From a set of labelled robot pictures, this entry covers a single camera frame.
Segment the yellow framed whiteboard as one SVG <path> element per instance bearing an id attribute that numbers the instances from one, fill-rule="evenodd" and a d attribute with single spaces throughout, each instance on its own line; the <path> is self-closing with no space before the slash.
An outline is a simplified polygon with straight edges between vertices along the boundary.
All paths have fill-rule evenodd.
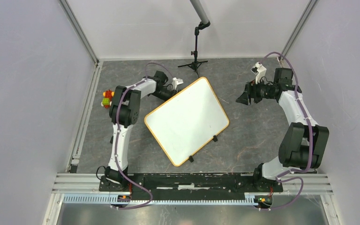
<path id="1" fill-rule="evenodd" d="M 181 166 L 230 121 L 210 82 L 201 77 L 148 113 L 144 123 L 171 163 Z"/>

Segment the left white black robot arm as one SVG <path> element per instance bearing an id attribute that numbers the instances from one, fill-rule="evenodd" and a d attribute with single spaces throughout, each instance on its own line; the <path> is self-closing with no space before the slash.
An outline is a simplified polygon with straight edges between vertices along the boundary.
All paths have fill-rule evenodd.
<path id="1" fill-rule="evenodd" d="M 177 87 L 181 84 L 182 79 L 173 77 L 170 80 L 164 72 L 156 71 L 154 76 L 115 88 L 109 109 L 113 126 L 112 152 L 103 178 L 117 191 L 128 187 L 128 146 L 132 129 L 139 119 L 141 100 L 153 95 L 167 101 L 179 92 Z"/>

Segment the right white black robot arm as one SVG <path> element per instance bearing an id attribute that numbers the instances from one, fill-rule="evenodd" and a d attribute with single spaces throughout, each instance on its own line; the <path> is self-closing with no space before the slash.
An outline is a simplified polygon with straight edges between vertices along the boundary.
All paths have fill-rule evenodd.
<path id="1" fill-rule="evenodd" d="M 271 181 L 289 173 L 306 173 L 320 167 L 329 138 L 329 129 L 320 126 L 310 115 L 302 91 L 290 68 L 276 68 L 273 81 L 265 81 L 267 69 L 256 63 L 251 71 L 255 79 L 247 82 L 237 103 L 250 105 L 274 99 L 283 109 L 289 127 L 279 146 L 278 156 L 255 168 L 252 186 L 264 191 Z"/>

